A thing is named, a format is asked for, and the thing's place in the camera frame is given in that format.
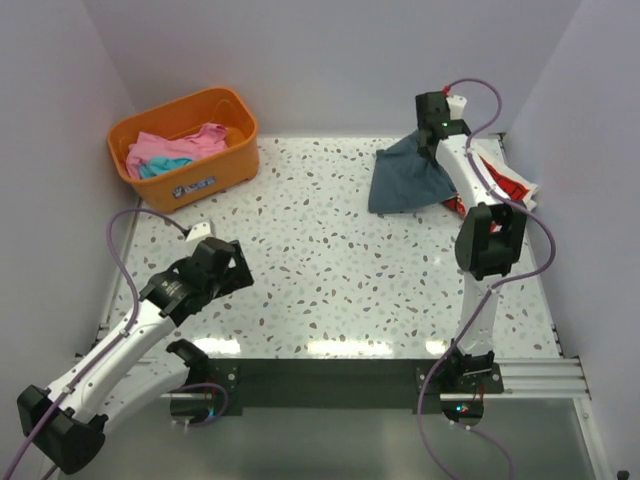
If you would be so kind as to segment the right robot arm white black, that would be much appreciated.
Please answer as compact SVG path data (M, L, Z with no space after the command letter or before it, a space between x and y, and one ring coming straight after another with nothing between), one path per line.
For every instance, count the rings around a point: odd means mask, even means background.
M432 91L417 95L415 105L418 153L444 169L465 208L454 244L464 280L461 319L430 383L466 393L494 370L499 282L520 259L526 215L504 202L507 194L474 147L462 119L465 98Z

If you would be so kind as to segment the slate blue t shirt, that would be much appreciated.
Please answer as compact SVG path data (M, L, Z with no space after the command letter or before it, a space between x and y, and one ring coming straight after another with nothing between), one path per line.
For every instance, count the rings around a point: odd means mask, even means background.
M446 171L418 152L417 131L377 150L368 198L373 214L420 210L453 198L456 189Z

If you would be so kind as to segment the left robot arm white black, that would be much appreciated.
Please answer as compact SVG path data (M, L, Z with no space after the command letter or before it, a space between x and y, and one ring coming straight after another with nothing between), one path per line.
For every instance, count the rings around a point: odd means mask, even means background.
M55 468L75 474L119 421L163 393L212 388L227 405L228 388L213 382L208 355L188 340L171 342L168 357L149 372L134 367L188 317L253 282L239 241L201 240L191 255L151 276L126 317L69 371L19 395L23 445L35 445Z

